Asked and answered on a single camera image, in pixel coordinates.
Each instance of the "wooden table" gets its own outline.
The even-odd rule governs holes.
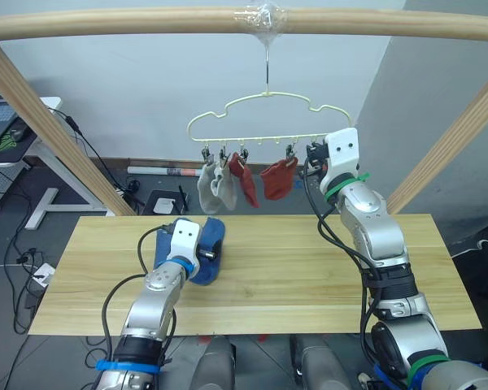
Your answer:
[[[205,216],[189,216],[204,223]],[[442,330],[479,328],[468,294],[427,214],[396,215],[418,288]],[[360,281],[352,261],[323,240],[311,215],[222,216],[226,225],[219,277],[207,287],[188,282],[176,305],[176,334],[332,333],[359,330]],[[31,327],[33,335],[102,335],[105,296],[141,273],[137,240],[174,217],[81,217]],[[330,216],[348,244],[348,231]],[[143,245],[152,269],[155,235]],[[142,279],[122,287],[109,305],[120,333]]]

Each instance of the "white sock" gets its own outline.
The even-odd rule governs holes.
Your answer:
[[[229,171],[229,164],[220,161],[215,168],[215,179],[211,181],[211,192],[213,195],[222,200],[228,210],[235,210],[237,205],[237,191],[235,191],[235,183]]]
[[[210,188],[211,181],[215,179],[215,168],[214,162],[204,164],[197,182],[198,201],[204,213],[208,215],[215,214],[222,205],[222,201],[213,194]]]

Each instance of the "white desk leg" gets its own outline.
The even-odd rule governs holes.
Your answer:
[[[59,177],[63,179],[74,191],[78,193],[87,204],[84,205],[53,205],[52,201],[58,193],[57,188],[48,188],[41,197],[31,218],[25,224],[25,228],[32,230],[38,228],[41,220],[47,212],[108,212],[109,210],[86,188],[45,146],[41,141],[31,146],[30,149]]]

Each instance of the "wooden beam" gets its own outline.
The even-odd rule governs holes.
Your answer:
[[[426,156],[414,167],[387,202],[389,212],[401,211],[488,124],[488,82],[448,128]]]
[[[0,16],[0,41],[142,33],[253,33],[245,7],[153,7]],[[441,37],[488,41],[488,16],[350,8],[290,8],[279,33]]]
[[[0,94],[16,113],[52,149],[69,170],[116,215],[134,215],[96,166],[46,109],[11,60],[0,48]]]

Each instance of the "floor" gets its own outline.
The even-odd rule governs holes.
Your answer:
[[[123,172],[115,172],[124,178]],[[176,189],[181,184],[191,195],[190,214],[201,214],[198,204],[196,179],[176,176],[140,175],[141,188],[137,194],[145,200],[153,189]],[[261,192],[261,181],[256,180]],[[6,195],[0,210],[0,264],[4,250],[11,239],[16,225],[25,211],[22,198],[11,195],[20,191],[19,185],[29,194],[35,205],[47,187],[56,187],[60,193],[57,202],[81,202],[80,198],[59,177],[46,168],[26,171]],[[242,197],[232,214],[309,214],[299,180],[288,197],[280,201],[262,201],[259,209],[250,208]],[[22,250],[37,248],[45,254],[46,261],[58,265],[59,258],[67,244],[79,215],[73,213],[48,214],[36,231],[22,231],[19,247]],[[25,273],[21,267],[9,267],[16,285],[24,282]],[[12,330],[11,290],[3,269],[0,268],[0,390],[7,380],[7,373],[25,336],[17,336]],[[488,358],[488,333],[480,331],[449,331],[444,334],[453,358],[481,362]],[[357,335],[324,335],[328,344],[338,355],[346,369],[354,389],[357,373],[370,369],[359,348]],[[265,340],[257,335],[230,336],[237,346],[237,390],[296,389],[290,366],[288,336],[268,336]],[[161,390],[187,389],[195,365],[206,348],[207,341],[198,337],[177,337],[170,351],[172,362],[160,376]],[[84,359],[93,347],[87,345],[84,337],[30,336],[20,354],[9,389],[58,388],[80,389],[94,379],[94,370],[85,367]],[[102,354],[93,353],[90,363]]]

